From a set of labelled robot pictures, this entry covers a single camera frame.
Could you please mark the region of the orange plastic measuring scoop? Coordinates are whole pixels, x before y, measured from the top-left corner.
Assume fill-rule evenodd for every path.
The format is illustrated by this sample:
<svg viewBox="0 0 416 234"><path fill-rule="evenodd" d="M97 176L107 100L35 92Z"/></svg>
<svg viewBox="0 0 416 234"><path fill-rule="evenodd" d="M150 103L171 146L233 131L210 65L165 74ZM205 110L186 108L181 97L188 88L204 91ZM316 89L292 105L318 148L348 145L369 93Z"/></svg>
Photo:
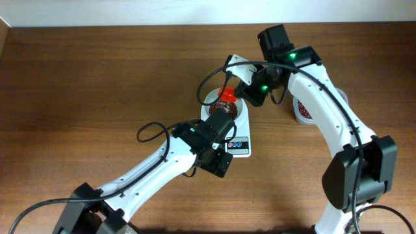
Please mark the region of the orange plastic measuring scoop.
<svg viewBox="0 0 416 234"><path fill-rule="evenodd" d="M220 98L220 100L229 103L235 103L237 101L237 97L235 96L235 89L230 86L220 88L220 90L218 91L218 97Z"/></svg>

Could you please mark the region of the red adzuki beans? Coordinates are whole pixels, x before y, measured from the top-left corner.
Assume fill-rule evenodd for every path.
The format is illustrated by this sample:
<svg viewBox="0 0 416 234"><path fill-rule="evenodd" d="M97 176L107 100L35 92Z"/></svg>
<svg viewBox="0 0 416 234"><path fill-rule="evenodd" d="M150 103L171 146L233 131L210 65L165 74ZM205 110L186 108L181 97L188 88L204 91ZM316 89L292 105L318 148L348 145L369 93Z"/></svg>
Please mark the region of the red adzuki beans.
<svg viewBox="0 0 416 234"><path fill-rule="evenodd" d="M221 99L209 107L209 114L213 114L216 109L223 110L225 113L230 115L233 120L237 117L238 114L238 108L235 103Z"/></svg>

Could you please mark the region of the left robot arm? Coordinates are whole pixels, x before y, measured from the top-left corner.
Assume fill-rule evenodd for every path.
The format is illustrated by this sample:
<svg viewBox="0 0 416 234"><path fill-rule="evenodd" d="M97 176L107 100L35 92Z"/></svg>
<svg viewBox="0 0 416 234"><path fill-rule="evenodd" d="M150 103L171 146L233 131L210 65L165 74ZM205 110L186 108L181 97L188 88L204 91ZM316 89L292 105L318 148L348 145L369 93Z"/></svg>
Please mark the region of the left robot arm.
<svg viewBox="0 0 416 234"><path fill-rule="evenodd" d="M224 177L232 154L221 146L237 127L230 115L214 111L206 120L163 127L166 140L147 159L97 189L77 187L54 227L54 233L127 233L138 209L165 184L192 167Z"/></svg>

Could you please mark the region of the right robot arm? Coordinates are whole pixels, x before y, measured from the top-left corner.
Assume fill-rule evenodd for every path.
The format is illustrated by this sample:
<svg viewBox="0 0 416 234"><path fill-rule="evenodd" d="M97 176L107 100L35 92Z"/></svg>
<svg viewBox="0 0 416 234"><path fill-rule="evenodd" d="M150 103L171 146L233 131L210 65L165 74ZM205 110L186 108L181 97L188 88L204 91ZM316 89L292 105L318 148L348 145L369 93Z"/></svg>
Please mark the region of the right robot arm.
<svg viewBox="0 0 416 234"><path fill-rule="evenodd" d="M332 156L322 176L328 203L313 232L355 232L360 214L392 188L397 145L390 136L376 136L354 114L311 46L295 47L283 25L265 29L257 39L264 61L231 55L226 62L240 78L235 95L260 107L282 88L305 107Z"/></svg>

